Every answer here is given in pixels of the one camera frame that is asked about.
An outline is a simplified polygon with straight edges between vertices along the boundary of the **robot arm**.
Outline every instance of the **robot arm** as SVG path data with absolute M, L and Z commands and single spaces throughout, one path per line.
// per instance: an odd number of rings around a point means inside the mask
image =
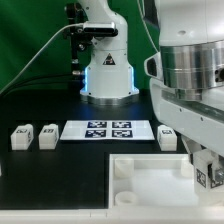
M 160 52 L 145 61 L 153 108 L 159 121 L 183 135 L 196 192 L 211 204 L 224 192 L 224 2 L 155 0 L 155 5 Z
M 93 38 L 91 62 L 85 70 L 81 98 L 100 105 L 118 105 L 138 96 L 134 70 L 127 59 L 127 22 L 107 0 L 80 0 L 88 21 L 81 33 Z

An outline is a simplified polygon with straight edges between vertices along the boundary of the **small white block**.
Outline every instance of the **small white block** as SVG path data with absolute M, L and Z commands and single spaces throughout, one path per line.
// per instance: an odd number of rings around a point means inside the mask
M 11 135 L 12 150 L 27 150 L 33 141 L 33 126 L 18 126 Z
M 58 139 L 58 125 L 45 125 L 39 135 L 39 147 L 40 149 L 55 149 Z
M 160 125 L 157 130 L 157 140 L 162 151 L 177 150 L 177 136 L 172 128 Z

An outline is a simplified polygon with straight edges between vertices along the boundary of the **black tabletop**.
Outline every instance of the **black tabletop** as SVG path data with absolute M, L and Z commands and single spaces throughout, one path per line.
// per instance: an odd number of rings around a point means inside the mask
M 156 137 L 149 91 L 123 106 L 84 103 L 68 90 L 23 90 L 0 99 L 0 209 L 107 208 L 109 155 L 162 153 L 154 141 L 58 142 L 41 151 L 38 135 L 44 125 L 67 120 L 149 120 Z M 32 124 L 34 140 L 27 151 L 12 151 L 10 135 L 18 125 Z M 178 137 L 176 153 L 185 153 Z

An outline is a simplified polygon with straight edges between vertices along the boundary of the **green backdrop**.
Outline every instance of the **green backdrop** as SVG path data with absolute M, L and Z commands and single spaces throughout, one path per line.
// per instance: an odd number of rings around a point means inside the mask
M 68 25 L 64 7 L 67 0 L 0 0 L 0 88 L 15 77 L 50 37 Z M 108 0 L 129 25 L 128 58 L 135 68 L 135 85 L 148 88 L 144 60 L 154 50 L 144 31 L 136 0 Z M 158 32 L 149 27 L 158 46 Z M 70 72 L 69 40 L 60 35 L 26 71 L 23 78 Z M 89 62 L 89 51 L 81 53 L 81 64 Z

